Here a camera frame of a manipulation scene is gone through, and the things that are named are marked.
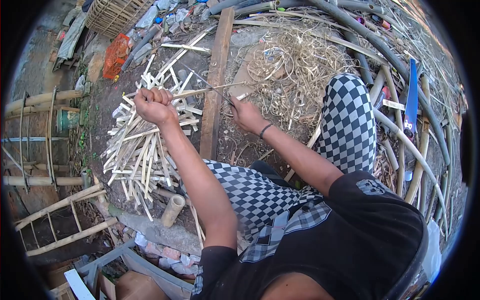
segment checkered pants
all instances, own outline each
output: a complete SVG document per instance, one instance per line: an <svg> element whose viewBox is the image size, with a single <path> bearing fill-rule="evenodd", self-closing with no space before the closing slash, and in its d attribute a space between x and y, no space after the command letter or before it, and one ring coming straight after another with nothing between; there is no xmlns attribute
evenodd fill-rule
<svg viewBox="0 0 480 300"><path fill-rule="evenodd" d="M367 88L352 74L340 74L327 84L317 152L344 173L372 173L375 120ZM245 239L252 241L262 227L293 205L323 196L311 186L297 191L274 184L260 172L204 160L232 203Z"/></svg>

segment man's hand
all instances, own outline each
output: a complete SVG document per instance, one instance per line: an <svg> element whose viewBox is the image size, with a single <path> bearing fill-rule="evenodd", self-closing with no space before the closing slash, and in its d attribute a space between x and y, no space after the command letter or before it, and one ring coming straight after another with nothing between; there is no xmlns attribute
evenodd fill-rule
<svg viewBox="0 0 480 300"><path fill-rule="evenodd" d="M171 104L172 99L171 92L154 87L151 90L146 88L138 90L133 102L142 119L161 128L179 123L177 110Z"/></svg>
<svg viewBox="0 0 480 300"><path fill-rule="evenodd" d="M241 102L235 97L231 98L235 107L231 107L233 120L245 131L260 135L260 132L270 124L260 113L260 110L252 102Z"/></svg>

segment black bracelet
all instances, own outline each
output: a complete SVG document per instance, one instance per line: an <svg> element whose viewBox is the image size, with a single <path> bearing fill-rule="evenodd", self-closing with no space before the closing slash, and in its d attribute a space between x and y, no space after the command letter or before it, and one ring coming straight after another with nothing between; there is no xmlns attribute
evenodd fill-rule
<svg viewBox="0 0 480 300"><path fill-rule="evenodd" d="M267 130L268 127L272 126L272 124L268 124L267 126L265 126L265 128L260 132L260 134L258 135L262 140L264 139L264 132L265 130Z"/></svg>

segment forearm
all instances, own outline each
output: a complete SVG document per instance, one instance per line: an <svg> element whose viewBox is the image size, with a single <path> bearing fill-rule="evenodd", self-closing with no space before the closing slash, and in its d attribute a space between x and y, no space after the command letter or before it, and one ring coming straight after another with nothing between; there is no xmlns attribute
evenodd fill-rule
<svg viewBox="0 0 480 300"><path fill-rule="evenodd" d="M164 127L162 136L190 200L205 226L205 247L220 245L236 249L237 218L222 185L178 124Z"/></svg>
<svg viewBox="0 0 480 300"><path fill-rule="evenodd" d="M330 161L275 126L264 132L263 139L305 182L325 196L332 183L343 175Z"/></svg>

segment hand saw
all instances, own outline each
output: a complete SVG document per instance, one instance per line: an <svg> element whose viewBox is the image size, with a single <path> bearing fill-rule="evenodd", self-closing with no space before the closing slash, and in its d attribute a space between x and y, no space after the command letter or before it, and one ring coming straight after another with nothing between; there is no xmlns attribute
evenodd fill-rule
<svg viewBox="0 0 480 300"><path fill-rule="evenodd" d="M410 79L408 81L407 105L405 106L403 118L403 133L411 141L413 141L415 127L417 126L418 100L417 65L414 59L410 59Z"/></svg>

